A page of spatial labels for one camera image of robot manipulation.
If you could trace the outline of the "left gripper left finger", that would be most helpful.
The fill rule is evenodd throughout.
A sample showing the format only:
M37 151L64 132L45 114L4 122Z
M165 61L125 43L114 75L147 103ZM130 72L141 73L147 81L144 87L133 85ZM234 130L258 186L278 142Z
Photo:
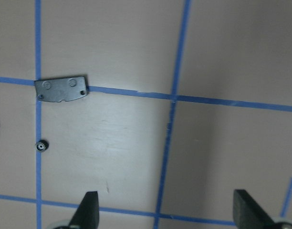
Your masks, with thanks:
M86 192L68 224L70 229L97 229L99 226L99 198L97 191Z

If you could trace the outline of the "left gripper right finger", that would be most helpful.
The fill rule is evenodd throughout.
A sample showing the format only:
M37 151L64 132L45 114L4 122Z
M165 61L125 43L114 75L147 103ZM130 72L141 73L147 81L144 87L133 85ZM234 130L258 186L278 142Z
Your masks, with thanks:
M272 218L244 189L233 192L233 221L238 229L264 229L274 224Z

